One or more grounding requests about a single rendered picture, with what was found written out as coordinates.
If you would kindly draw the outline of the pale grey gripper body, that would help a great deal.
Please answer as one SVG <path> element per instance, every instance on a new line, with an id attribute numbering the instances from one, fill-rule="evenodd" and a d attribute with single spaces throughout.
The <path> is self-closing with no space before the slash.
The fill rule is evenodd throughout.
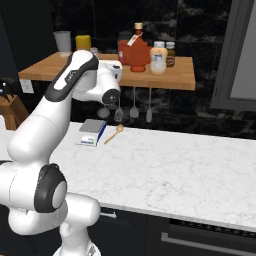
<path id="1" fill-rule="evenodd" d="M 110 110 L 107 107 L 102 107 L 97 111 L 97 115 L 101 119 L 106 119 L 110 115 Z"/>

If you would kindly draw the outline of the red leaf-shaped syrup bottle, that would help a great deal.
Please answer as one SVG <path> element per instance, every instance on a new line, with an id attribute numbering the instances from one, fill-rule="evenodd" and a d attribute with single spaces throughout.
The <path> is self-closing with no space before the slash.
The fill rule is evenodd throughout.
<path id="1" fill-rule="evenodd" d="M 152 47 L 142 38 L 143 24 L 136 23 L 134 29 L 134 35 L 123 47 L 124 60 L 132 72 L 144 72 L 146 65 L 150 63 Z"/>

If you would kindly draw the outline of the beige condiment bottle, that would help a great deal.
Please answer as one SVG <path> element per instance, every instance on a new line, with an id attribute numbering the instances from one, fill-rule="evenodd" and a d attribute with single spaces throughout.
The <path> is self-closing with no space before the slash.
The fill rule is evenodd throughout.
<path id="1" fill-rule="evenodd" d="M 168 51 L 163 41 L 155 41 L 150 50 L 150 72 L 153 75 L 163 75 L 166 70 L 166 57 Z"/>

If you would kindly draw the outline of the dark lower cabinet door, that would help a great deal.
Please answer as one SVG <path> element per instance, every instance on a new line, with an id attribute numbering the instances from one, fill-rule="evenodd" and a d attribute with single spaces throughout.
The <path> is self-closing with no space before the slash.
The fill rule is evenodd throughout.
<path id="1" fill-rule="evenodd" d="M 88 228 L 102 256 L 146 256 L 147 217 L 144 214 L 102 207 L 116 219 L 101 216 Z"/>

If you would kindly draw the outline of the grey cabinet door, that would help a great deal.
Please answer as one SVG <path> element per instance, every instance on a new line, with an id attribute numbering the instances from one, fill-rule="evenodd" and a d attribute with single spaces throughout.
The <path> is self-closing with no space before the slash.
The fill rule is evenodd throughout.
<path id="1" fill-rule="evenodd" d="M 256 0 L 233 0 L 211 107 L 256 112 Z"/>

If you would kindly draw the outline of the wooden spoon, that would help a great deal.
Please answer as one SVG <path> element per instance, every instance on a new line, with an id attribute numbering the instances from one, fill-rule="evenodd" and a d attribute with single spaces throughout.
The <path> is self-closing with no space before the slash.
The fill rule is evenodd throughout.
<path id="1" fill-rule="evenodd" d="M 108 142 L 110 142 L 117 134 L 121 133 L 124 129 L 124 126 L 119 124 L 117 127 L 116 127 L 116 132 L 111 135 L 105 142 L 104 144 L 107 144 Z"/>

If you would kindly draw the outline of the white kitchen scale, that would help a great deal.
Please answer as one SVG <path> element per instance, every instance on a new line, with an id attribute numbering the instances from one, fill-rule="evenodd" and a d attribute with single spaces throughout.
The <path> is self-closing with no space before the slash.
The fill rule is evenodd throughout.
<path id="1" fill-rule="evenodd" d="M 79 128 L 76 144 L 96 147 L 105 128 L 104 120 L 86 119 Z"/>

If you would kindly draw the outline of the hanging grey long spoon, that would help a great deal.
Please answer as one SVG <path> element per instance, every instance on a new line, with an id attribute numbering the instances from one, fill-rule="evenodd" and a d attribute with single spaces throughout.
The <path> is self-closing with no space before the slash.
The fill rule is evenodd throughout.
<path id="1" fill-rule="evenodd" d="M 149 102 L 148 102 L 148 109 L 147 109 L 147 113 L 146 113 L 146 122 L 147 123 L 150 123 L 152 121 L 151 98 L 152 98 L 152 89 L 149 88 Z"/>

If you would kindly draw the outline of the red jar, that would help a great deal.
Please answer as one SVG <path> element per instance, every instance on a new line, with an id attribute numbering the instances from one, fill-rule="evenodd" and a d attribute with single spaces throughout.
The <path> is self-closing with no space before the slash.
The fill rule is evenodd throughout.
<path id="1" fill-rule="evenodd" d="M 122 65 L 126 65 L 123 48 L 127 45 L 127 43 L 129 42 L 132 36 L 133 34 L 131 31 L 121 31 L 118 34 L 118 40 L 117 40 L 118 60 L 121 62 Z"/>

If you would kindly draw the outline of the yellow jar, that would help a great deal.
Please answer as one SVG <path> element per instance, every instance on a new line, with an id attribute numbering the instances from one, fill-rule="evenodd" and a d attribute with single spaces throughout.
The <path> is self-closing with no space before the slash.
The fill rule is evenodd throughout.
<path id="1" fill-rule="evenodd" d="M 91 49 L 91 37 L 89 35 L 77 35 L 75 40 L 77 50 L 89 51 Z"/>

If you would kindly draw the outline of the white cup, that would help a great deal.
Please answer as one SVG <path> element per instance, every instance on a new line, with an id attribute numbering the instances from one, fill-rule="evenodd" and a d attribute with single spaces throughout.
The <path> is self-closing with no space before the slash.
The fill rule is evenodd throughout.
<path id="1" fill-rule="evenodd" d="M 54 37 L 56 45 L 61 57 L 68 56 L 71 51 L 71 32 L 70 31 L 55 31 Z"/>

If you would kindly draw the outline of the wooden knife block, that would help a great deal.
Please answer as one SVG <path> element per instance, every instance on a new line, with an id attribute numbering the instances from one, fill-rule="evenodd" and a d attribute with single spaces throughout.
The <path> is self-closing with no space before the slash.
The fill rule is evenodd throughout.
<path id="1" fill-rule="evenodd" d="M 7 130 L 16 130 L 29 113 L 17 95 L 9 95 L 7 99 L 0 96 L 0 115 L 4 117 Z"/>

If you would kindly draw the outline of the dark oven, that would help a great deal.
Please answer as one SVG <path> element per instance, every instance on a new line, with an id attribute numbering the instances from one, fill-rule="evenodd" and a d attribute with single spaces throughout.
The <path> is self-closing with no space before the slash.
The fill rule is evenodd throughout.
<path id="1" fill-rule="evenodd" d="M 170 238 L 205 243 L 256 253 L 256 232 L 200 222 L 147 217 L 146 256 L 236 256 L 161 241 L 161 233 Z"/>

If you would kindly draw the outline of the wooden wall shelf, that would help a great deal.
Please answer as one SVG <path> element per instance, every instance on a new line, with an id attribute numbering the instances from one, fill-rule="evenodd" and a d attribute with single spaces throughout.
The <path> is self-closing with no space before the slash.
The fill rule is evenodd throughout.
<path id="1" fill-rule="evenodd" d="M 20 79 L 52 81 L 67 62 L 68 57 L 60 53 L 33 64 L 18 73 Z M 176 57 L 175 65 L 167 68 L 163 75 L 152 75 L 149 66 L 144 72 L 131 72 L 129 66 L 123 67 L 121 86 L 160 88 L 174 90 L 195 90 L 195 75 L 191 57 Z"/>

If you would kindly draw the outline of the white wall outlet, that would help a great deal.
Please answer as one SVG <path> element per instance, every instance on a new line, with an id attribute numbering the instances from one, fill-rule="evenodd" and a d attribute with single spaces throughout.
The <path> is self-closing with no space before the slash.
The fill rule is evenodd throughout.
<path id="1" fill-rule="evenodd" d="M 24 93 L 33 94 L 34 89 L 32 82 L 30 80 L 21 79 L 20 80 L 21 88 Z"/>

